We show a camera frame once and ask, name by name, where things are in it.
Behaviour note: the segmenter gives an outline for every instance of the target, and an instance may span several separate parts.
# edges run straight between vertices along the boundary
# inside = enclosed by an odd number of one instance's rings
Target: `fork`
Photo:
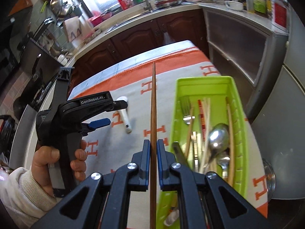
[[[191,101],[190,97],[188,95],[182,96],[179,99],[180,101],[180,107],[181,111],[183,114],[183,121],[185,124],[189,125],[191,123],[191,115],[190,115],[190,110],[191,110]]]

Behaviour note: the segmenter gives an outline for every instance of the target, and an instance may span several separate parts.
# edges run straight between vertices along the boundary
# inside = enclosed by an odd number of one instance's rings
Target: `white handle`
[[[118,112],[121,116],[121,120],[123,121],[126,132],[131,133],[132,132],[132,126],[130,125],[126,109],[119,110]]]
[[[117,101],[119,100],[123,100],[123,101],[126,101],[128,102],[128,99],[126,96],[121,96],[117,99]],[[132,132],[132,126],[129,122],[129,118],[128,118],[128,114],[127,114],[127,110],[126,109],[122,109],[122,110],[118,110],[119,114],[120,114],[120,117],[121,117],[121,120],[123,121],[123,124],[125,126],[125,130],[127,133],[131,133]]]

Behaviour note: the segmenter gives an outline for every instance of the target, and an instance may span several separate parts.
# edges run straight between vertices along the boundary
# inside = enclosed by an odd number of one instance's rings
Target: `red bottle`
[[[126,4],[126,2],[124,0],[118,0],[118,1],[119,1],[119,3],[120,3],[120,5],[121,5],[123,10],[128,9],[128,6],[127,6],[127,4]]]

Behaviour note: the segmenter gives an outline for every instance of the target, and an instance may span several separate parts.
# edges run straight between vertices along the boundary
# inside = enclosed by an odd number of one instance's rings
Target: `human hand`
[[[76,160],[71,161],[70,166],[74,171],[75,178],[79,181],[83,181],[86,178],[86,163],[87,154],[86,141],[80,142],[80,149],[75,151]],[[49,146],[42,146],[35,152],[32,161],[32,175],[36,182],[43,188],[43,190],[53,196],[53,189],[50,180],[48,164],[56,163],[59,160],[59,150]]]

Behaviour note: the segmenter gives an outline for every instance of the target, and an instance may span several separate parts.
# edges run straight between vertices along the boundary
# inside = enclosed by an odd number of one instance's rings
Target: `white bowl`
[[[225,4],[231,10],[242,11],[244,9],[244,5],[241,2],[225,1]]]

